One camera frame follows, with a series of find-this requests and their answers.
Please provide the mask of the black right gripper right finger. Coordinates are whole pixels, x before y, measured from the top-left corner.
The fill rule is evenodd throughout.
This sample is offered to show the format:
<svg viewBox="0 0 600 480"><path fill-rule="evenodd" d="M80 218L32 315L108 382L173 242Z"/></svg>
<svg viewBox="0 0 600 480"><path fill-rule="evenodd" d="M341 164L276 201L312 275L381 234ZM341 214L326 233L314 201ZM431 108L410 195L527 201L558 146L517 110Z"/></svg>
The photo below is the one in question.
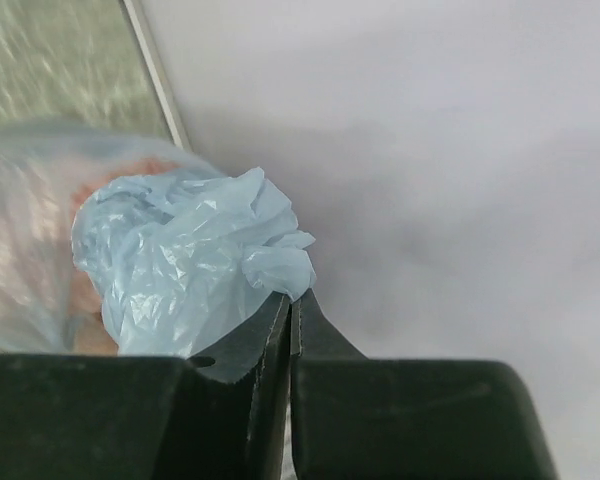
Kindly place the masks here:
<svg viewBox="0 0 600 480"><path fill-rule="evenodd" d="M291 308L300 479L554 479L520 376L498 361L371 359L313 294Z"/></svg>

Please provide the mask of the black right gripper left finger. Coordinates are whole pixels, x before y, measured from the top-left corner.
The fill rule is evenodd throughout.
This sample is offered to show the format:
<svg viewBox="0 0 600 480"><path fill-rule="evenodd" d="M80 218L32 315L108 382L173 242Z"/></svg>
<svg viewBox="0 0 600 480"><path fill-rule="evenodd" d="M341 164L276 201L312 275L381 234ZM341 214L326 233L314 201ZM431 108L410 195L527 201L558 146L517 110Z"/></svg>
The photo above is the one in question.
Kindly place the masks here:
<svg viewBox="0 0 600 480"><path fill-rule="evenodd" d="M277 479L289 300L188 358L0 355L0 479Z"/></svg>

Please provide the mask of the light blue trash bag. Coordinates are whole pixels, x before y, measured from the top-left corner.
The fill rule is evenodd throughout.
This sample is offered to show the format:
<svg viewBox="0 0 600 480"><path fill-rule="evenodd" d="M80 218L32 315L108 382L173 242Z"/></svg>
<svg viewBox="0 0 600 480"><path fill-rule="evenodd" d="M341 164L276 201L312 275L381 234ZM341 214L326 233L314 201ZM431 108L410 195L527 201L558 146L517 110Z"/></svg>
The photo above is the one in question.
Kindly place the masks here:
<svg viewBox="0 0 600 480"><path fill-rule="evenodd" d="M297 300L316 280L313 237L259 168L116 179L84 202L71 236L122 355L192 356L270 295Z"/></svg>

